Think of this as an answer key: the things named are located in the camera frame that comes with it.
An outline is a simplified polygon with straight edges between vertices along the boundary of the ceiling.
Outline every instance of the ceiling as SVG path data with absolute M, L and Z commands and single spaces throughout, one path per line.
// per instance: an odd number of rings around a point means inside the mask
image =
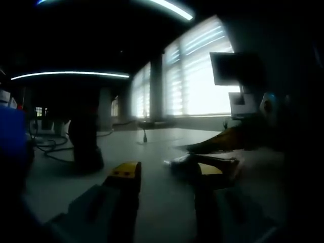
M 132 0 L 49 0 L 37 6 L 35 2 L 0 8 L 0 65 L 10 77 L 65 70 L 134 74 L 176 37 L 213 14 L 201 7 L 207 2 L 202 0 L 182 1 L 195 12 L 191 21 Z

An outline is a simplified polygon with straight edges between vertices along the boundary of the wall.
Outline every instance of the wall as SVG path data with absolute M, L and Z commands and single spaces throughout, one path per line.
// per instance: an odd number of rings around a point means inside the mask
M 229 127 L 239 124 L 238 121 L 233 121 L 229 116 L 215 117 L 179 117 L 175 119 L 176 127 L 194 130 L 206 131 L 222 131 L 224 130 L 224 122 L 228 122 Z

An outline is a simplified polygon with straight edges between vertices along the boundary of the fluorescent light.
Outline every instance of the fluorescent light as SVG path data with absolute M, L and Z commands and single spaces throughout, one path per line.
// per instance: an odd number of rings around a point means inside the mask
M 193 17 L 188 14 L 186 11 L 182 10 L 181 8 L 173 5 L 172 3 L 170 2 L 167 2 L 165 0 L 149 0 L 151 2 L 154 2 L 156 4 L 159 4 L 167 9 L 170 9 L 171 11 L 179 14 L 180 16 L 182 16 L 183 18 L 185 18 L 186 20 L 191 20 Z
M 11 80 L 15 80 L 23 77 L 39 76 L 39 75 L 52 75 L 52 74 L 87 74 L 87 75 L 101 75 L 101 76 L 110 76 L 110 77 L 122 77 L 129 78 L 127 74 L 115 74 L 115 73 L 104 73 L 104 72 L 77 72 L 77 71 L 61 71 L 61 72 L 38 72 L 26 74 L 18 77 L 13 77 Z
M 38 4 L 41 4 L 41 3 L 43 3 L 43 2 L 46 2 L 47 0 L 39 0 L 37 3 L 36 3 L 36 5 L 38 5 Z

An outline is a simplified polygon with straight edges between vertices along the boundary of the desk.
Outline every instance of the desk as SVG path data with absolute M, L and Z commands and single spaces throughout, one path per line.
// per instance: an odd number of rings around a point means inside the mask
M 46 222 L 58 213 L 67 212 L 72 200 L 94 184 L 101 184 L 115 166 L 130 160 L 141 161 L 142 188 L 135 242 L 190 242 L 196 236 L 194 194 L 191 186 L 171 175 L 164 160 L 185 154 L 173 149 L 172 146 L 201 142 L 218 133 L 186 129 L 149 130 L 148 144 L 140 145 L 137 142 L 143 141 L 143 131 L 115 132 L 108 137 L 98 138 L 97 144 L 102 150 L 105 168 L 96 174 L 82 177 L 73 175 L 67 165 L 45 158 L 37 151 L 27 179 L 25 199 L 39 220 Z M 262 160 L 262 157 L 275 158 L 276 161 L 281 159 L 280 154 L 276 157 L 263 155 L 265 151 L 259 152 L 257 160 L 254 161 Z M 248 157 L 254 156 L 254 152 L 246 152 Z M 53 155 L 72 159 L 71 151 Z M 273 171 L 279 168 L 279 163 L 275 164 L 276 166 L 270 166 Z M 262 176 L 255 176 L 253 170 L 249 171 L 251 178 L 254 176 L 256 180 L 263 180 Z M 242 179 L 241 185 L 245 191 L 265 205 L 267 214 L 280 215 L 281 206 L 278 204 L 273 206 L 273 202 L 278 201 L 278 193 L 271 194 L 265 189 L 266 185 L 274 187 L 274 181 L 276 179 L 269 180 L 269 183 L 256 184 L 253 180 Z M 269 197 L 272 198 L 272 205 L 268 205 Z

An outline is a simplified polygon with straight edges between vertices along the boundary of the blue object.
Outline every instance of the blue object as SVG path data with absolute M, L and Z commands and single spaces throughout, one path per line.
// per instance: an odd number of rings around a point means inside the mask
M 0 106 L 0 153 L 25 161 L 26 140 L 24 111 Z

